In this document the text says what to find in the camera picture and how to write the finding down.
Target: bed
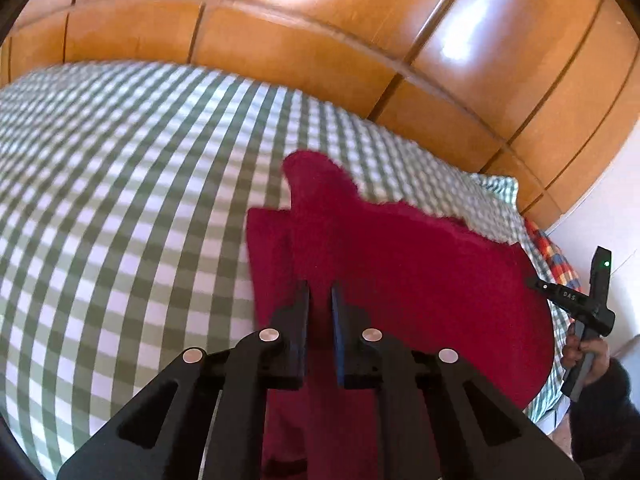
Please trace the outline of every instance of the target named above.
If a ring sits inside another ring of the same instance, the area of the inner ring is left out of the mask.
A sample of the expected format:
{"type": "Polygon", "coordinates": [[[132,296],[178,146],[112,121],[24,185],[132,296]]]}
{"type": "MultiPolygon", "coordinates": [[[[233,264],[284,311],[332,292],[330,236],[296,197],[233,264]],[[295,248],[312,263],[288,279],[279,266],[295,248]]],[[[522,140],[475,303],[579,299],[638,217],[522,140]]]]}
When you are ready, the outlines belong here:
{"type": "MultiPolygon", "coordinates": [[[[33,72],[0,91],[0,414],[46,478],[184,348],[252,331],[245,213],[289,206],[280,163],[300,148],[368,200],[462,218],[558,279],[514,178],[460,171],[301,91],[165,63],[33,72]]],[[[568,318],[549,307],[534,422],[561,397],[568,318]]]]}

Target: round metal pin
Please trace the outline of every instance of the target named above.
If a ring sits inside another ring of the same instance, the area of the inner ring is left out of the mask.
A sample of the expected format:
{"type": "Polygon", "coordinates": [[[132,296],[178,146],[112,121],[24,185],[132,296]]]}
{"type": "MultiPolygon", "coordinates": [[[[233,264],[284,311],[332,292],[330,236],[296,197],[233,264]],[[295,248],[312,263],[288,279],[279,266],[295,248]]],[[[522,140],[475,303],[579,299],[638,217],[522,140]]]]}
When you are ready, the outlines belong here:
{"type": "Polygon", "coordinates": [[[197,363],[200,359],[202,359],[202,350],[198,348],[189,348],[182,354],[182,360],[185,363],[197,363]]]}
{"type": "Polygon", "coordinates": [[[443,348],[438,352],[438,357],[443,363],[455,363],[458,360],[458,352],[451,348],[443,348]]]}
{"type": "Polygon", "coordinates": [[[367,328],[362,332],[362,338],[364,341],[369,341],[375,343],[376,341],[380,341],[382,339],[382,332],[377,328],[367,328]]]}
{"type": "Polygon", "coordinates": [[[274,328],[265,328],[264,330],[260,330],[260,339],[263,341],[276,341],[277,338],[280,337],[280,332],[278,332],[274,328]]]}

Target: red cloth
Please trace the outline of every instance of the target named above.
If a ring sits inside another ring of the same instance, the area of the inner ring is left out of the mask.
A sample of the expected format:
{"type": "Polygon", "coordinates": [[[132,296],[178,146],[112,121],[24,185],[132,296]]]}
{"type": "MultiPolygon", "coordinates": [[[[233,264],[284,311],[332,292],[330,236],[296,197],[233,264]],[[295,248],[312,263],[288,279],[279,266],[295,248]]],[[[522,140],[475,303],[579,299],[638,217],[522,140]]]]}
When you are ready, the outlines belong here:
{"type": "Polygon", "coordinates": [[[283,162],[291,210],[253,208],[247,243],[255,315],[267,326],[310,284],[308,376],[300,392],[270,392],[263,464],[308,460],[310,480],[378,475],[372,392],[336,385],[328,295],[338,281],[371,325],[423,352],[453,348],[518,407],[551,370],[554,336],[546,301],[525,286],[535,274],[515,244],[471,232],[406,203],[360,199],[327,157],[296,152],[283,162]]]}

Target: red and orange plaid cloth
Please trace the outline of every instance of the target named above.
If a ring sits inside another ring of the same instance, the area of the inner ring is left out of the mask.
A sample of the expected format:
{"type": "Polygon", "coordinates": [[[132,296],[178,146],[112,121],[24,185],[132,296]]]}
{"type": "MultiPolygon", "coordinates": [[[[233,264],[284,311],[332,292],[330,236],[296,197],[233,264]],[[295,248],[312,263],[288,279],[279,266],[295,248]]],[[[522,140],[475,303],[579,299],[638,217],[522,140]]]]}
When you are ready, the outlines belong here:
{"type": "Polygon", "coordinates": [[[546,233],[539,229],[539,227],[531,220],[525,218],[524,225],[527,229],[527,234],[534,245],[542,254],[546,264],[551,269],[556,282],[560,285],[568,286],[574,290],[582,291],[580,285],[580,277],[575,269],[569,264],[567,259],[562,254],[560,247],[553,243],[546,233]]]}

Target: person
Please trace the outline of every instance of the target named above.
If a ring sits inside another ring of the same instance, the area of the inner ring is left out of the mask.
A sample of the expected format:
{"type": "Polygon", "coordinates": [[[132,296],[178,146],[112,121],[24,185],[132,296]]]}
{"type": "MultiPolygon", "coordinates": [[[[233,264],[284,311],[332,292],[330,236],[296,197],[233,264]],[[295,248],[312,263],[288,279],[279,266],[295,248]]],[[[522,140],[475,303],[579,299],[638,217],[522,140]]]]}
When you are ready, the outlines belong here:
{"type": "Polygon", "coordinates": [[[569,422],[574,460],[585,480],[640,479],[640,413],[630,400],[630,380],[620,362],[610,357],[602,339],[580,343],[570,330],[562,349],[562,366],[574,367],[593,352],[593,367],[569,422]]]}

